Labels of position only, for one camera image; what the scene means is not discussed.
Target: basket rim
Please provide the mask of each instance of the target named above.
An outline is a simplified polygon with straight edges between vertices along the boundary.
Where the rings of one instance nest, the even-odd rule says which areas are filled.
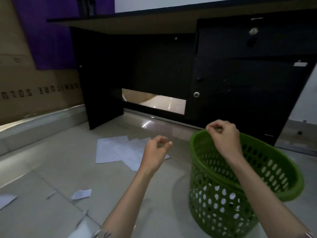
[[[198,165],[201,169],[203,169],[208,176],[212,177],[214,180],[216,180],[217,182],[221,183],[224,186],[227,186],[228,188],[231,188],[233,191],[239,193],[240,195],[243,195],[246,197],[242,187],[240,184],[235,183],[231,180],[228,179],[224,179],[221,175],[219,175],[218,173],[216,173],[215,171],[206,168],[205,164],[203,164],[200,160],[200,158],[198,157],[198,155],[195,152],[195,148],[194,148],[194,139],[197,135],[200,135],[201,133],[207,133],[207,131],[205,129],[196,132],[192,135],[191,139],[190,139],[190,150],[192,153],[192,161],[196,163],[196,165]],[[296,197],[298,197],[301,192],[304,189],[304,178],[302,173],[300,172],[299,168],[297,167],[297,165],[294,163],[293,160],[291,160],[286,154],[284,154],[283,152],[279,151],[278,149],[276,149],[275,147],[273,147],[272,145],[269,145],[257,138],[254,138],[250,135],[244,134],[244,133],[240,133],[244,136],[247,136],[249,138],[255,139],[265,145],[267,145],[270,148],[275,149],[280,155],[284,156],[288,162],[290,162],[290,164],[293,166],[295,173],[296,173],[296,182],[293,185],[293,187],[291,189],[288,189],[286,191],[283,192],[274,192],[274,194],[282,201],[282,202],[286,202],[286,201],[291,201],[294,200]]]

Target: green plastic basket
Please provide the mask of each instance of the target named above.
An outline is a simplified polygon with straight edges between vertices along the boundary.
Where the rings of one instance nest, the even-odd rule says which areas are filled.
[[[295,199],[304,188],[295,163],[274,147],[240,133],[245,159],[283,202]],[[192,170],[189,206],[197,224],[210,236],[243,237],[258,219],[237,177],[217,151],[206,130],[190,140]]]

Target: white wall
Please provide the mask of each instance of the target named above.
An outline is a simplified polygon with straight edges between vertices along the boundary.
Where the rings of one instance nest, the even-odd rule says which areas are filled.
[[[115,12],[174,7],[221,0],[114,0]],[[300,95],[289,119],[317,124],[317,66]]]
[[[317,124],[317,65],[309,77],[289,119]]]
[[[161,7],[175,7],[188,4],[222,0],[114,0],[115,12],[130,12]]]

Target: hand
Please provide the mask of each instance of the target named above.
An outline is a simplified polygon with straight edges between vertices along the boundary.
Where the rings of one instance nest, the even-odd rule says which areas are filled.
[[[219,153],[225,158],[229,165],[235,164],[237,160],[244,160],[239,130],[233,123],[228,121],[216,120],[206,126],[207,132],[210,134]]]
[[[172,145],[172,142],[168,142],[168,138],[161,135],[149,140],[147,146],[145,146],[139,170],[145,171],[153,176],[154,173],[160,168],[166,156],[166,152],[172,147]]]

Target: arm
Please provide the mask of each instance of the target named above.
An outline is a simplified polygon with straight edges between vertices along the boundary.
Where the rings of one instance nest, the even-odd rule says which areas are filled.
[[[149,140],[140,168],[132,183],[101,226],[102,230],[107,231],[105,237],[129,238],[131,236],[149,182],[172,146],[172,142],[167,141],[168,139],[163,136]]]
[[[266,235],[269,238],[304,237],[308,228],[275,196],[243,157],[236,126],[217,120],[208,124],[206,130],[237,176]]]

